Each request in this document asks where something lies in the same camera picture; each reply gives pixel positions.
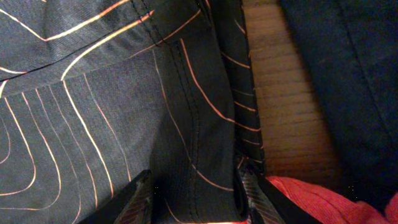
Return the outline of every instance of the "wooden surface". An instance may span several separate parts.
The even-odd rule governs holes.
[[[308,73],[275,0],[244,0],[268,175],[339,191],[341,171]]]

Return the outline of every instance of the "red fabric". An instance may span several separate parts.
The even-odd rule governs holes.
[[[398,193],[386,208],[386,217],[364,203],[354,203],[323,187],[286,177],[267,178],[286,197],[322,223],[398,224]]]

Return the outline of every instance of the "red cloth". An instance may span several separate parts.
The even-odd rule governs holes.
[[[398,224],[398,193],[382,216],[375,208],[354,203],[323,187],[286,177],[267,178],[286,197],[322,223]]]

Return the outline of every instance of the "wooden table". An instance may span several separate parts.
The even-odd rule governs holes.
[[[282,9],[243,2],[268,175],[340,191],[341,168]]]

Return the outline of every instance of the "black garment with orange lines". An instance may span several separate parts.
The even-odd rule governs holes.
[[[1,223],[78,223],[148,169],[153,223],[247,218],[235,155],[264,155],[239,1],[2,1],[0,21]]]

